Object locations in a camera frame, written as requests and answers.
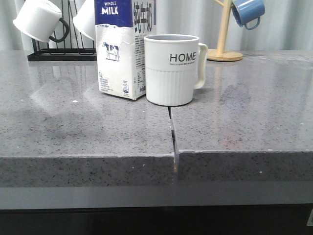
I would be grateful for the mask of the whole milk carton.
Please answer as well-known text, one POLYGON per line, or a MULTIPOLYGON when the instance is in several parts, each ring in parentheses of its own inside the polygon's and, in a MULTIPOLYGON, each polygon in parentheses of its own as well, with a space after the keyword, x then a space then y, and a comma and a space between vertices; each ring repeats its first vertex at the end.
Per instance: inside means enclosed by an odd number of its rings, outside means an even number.
POLYGON ((94 2, 98 87, 137 100, 145 95, 144 37, 157 31, 155 0, 94 2))

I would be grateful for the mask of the white HOME mug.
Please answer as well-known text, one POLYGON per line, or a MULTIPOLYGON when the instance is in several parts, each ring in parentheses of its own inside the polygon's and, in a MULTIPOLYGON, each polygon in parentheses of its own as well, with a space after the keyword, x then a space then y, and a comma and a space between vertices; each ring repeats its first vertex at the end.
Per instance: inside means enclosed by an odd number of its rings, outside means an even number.
POLYGON ((207 45, 197 36, 158 34, 144 38, 146 98, 161 106, 192 101, 205 84, 207 45))

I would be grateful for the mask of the wooden mug tree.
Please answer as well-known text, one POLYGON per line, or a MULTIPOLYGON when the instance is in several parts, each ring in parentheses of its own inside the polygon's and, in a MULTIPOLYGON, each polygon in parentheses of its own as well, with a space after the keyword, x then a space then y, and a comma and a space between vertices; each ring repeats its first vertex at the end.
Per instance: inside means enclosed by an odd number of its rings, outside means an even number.
POLYGON ((216 0, 215 2, 223 7, 223 12, 222 12, 222 17, 221 17, 220 32, 219 32, 219 37, 218 37, 218 42, 217 42, 217 48, 208 50, 207 60, 220 61, 220 62, 240 61, 243 58, 243 55, 240 52, 225 50, 232 1, 231 0, 223 0, 223 1, 216 0))

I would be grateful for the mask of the right white hanging mug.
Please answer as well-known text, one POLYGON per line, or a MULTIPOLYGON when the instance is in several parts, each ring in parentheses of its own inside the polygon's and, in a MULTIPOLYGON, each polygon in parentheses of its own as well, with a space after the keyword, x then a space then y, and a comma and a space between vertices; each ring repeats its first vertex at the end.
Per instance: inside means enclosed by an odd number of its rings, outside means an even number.
POLYGON ((74 26, 86 37, 91 40, 96 39, 95 35, 95 13, 94 1, 86 0, 73 18, 74 26))

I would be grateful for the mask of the white hanging mug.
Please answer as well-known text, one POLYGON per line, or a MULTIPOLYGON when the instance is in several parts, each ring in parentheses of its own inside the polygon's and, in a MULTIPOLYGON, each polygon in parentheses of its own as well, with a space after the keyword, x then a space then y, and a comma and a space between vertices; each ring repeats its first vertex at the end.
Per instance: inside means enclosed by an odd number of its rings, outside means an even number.
POLYGON ((96 39, 95 35, 95 13, 94 1, 86 0, 73 18, 74 26, 86 37, 91 40, 96 39))
POLYGON ((44 43, 50 40, 60 43, 65 40, 70 30, 60 8, 49 0, 26 0, 13 24, 25 35, 44 43), (60 39, 52 36, 58 23, 62 23, 65 28, 64 35, 60 39))

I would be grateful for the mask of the blue enamel mug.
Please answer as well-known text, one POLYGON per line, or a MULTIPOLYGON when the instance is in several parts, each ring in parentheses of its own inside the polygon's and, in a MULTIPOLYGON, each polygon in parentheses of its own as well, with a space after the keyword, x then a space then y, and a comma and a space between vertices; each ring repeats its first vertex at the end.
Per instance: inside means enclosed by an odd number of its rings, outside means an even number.
POLYGON ((261 16, 265 14, 265 5, 263 0, 234 0, 231 10, 239 27, 254 30, 259 26, 261 16), (248 26, 253 20, 257 20, 257 23, 248 26))

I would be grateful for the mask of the left white hanging mug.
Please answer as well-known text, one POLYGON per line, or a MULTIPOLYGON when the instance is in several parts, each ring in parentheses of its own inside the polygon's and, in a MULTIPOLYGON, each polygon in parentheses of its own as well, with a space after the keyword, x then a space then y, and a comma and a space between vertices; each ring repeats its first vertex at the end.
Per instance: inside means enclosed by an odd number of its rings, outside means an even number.
POLYGON ((44 43, 50 40, 60 43, 65 40, 70 30, 60 8, 49 0, 26 0, 13 24, 25 35, 44 43), (58 23, 62 23, 65 28, 64 35, 60 39, 52 36, 58 23))

